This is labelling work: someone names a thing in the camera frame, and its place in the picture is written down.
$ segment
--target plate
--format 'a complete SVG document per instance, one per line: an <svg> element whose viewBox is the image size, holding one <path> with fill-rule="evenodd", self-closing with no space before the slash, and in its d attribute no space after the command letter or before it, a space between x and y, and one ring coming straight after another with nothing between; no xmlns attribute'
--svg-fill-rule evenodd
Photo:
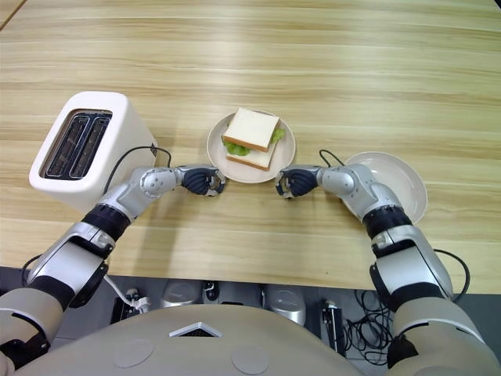
<svg viewBox="0 0 501 376"><path fill-rule="evenodd" d="M408 163L391 154L367 151L350 157L345 164L361 164L370 168L378 182L395 192L411 221L416 223L423 218L428 204L426 186Z"/></svg>
<svg viewBox="0 0 501 376"><path fill-rule="evenodd" d="M272 115L268 112L257 111L262 114ZM289 126L282 119L279 120L279 127L285 129L285 135L276 144L269 170L263 171L258 168L246 166L226 159L226 148L222 144L221 137L228 128L229 122L235 114L230 114L220 120L213 127L207 138L207 155L211 163L219 168L226 178L240 183L263 183L274 179L282 168L287 167L294 159L296 152L296 141Z"/></svg>

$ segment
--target lettuce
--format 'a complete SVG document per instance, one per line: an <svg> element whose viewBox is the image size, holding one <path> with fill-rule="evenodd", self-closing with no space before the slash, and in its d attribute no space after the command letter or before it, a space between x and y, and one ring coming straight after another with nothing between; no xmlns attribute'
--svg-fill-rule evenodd
<svg viewBox="0 0 501 376"><path fill-rule="evenodd" d="M285 129L277 128L273 131L272 139L270 143L276 143L279 139L281 139L285 135Z"/></svg>
<svg viewBox="0 0 501 376"><path fill-rule="evenodd" d="M284 135L285 129L275 129L275 131L273 131L272 138L270 139L270 143L278 142ZM241 157L244 157L251 152L251 149L249 149L248 147L236 145L235 143L229 143L225 140L222 140L222 144L230 154L240 155Z"/></svg>
<svg viewBox="0 0 501 376"><path fill-rule="evenodd" d="M236 145L235 143L229 143L228 141L224 140L222 143L224 146L226 146L226 149L230 154L240 155L241 157L243 157L251 152L251 149L245 146Z"/></svg>

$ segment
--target cable connector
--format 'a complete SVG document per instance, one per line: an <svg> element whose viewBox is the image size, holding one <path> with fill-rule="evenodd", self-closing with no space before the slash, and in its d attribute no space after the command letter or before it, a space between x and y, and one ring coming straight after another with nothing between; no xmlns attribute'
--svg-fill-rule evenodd
<svg viewBox="0 0 501 376"><path fill-rule="evenodd" d="M137 309L139 313L146 313L150 311L151 301L150 298L145 296L144 298L139 298L138 300L128 300L127 297L120 291L120 288L111 280L110 276L105 275L104 280L115 290L118 297L122 299L122 302Z"/></svg>
<svg viewBox="0 0 501 376"><path fill-rule="evenodd" d="M151 301L147 296L139 298L138 300L133 300L131 303L131 307L137 309L139 313L146 313L150 311Z"/></svg>

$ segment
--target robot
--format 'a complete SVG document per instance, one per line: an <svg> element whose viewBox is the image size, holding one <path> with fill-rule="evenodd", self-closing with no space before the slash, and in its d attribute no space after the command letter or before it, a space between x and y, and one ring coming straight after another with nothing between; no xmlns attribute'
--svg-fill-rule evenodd
<svg viewBox="0 0 501 376"><path fill-rule="evenodd" d="M134 316L48 352L64 311L84 305L106 275L106 258L148 206L177 186L220 194L209 165L137 168L47 250L27 286L0 297L0 375L360 374L294 322L237 305L184 305ZM388 375L501 374L492 350L451 301L449 275L390 188L360 164L291 165L276 177L287 199L317 186L364 225L376 256L370 276L395 311Z"/></svg>

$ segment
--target bread slice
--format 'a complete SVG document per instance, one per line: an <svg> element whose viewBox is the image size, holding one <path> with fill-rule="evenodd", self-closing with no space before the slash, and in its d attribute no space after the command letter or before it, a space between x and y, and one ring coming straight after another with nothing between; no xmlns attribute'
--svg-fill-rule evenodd
<svg viewBox="0 0 501 376"><path fill-rule="evenodd" d="M278 123L277 116L239 108L222 139L266 153L269 151L269 141Z"/></svg>
<svg viewBox="0 0 501 376"><path fill-rule="evenodd" d="M243 163L255 168L260 168L264 171L269 171L269 165L272 160L273 152L275 151L277 143L271 143L268 151L251 150L248 155L240 156L236 154L226 153L226 159Z"/></svg>

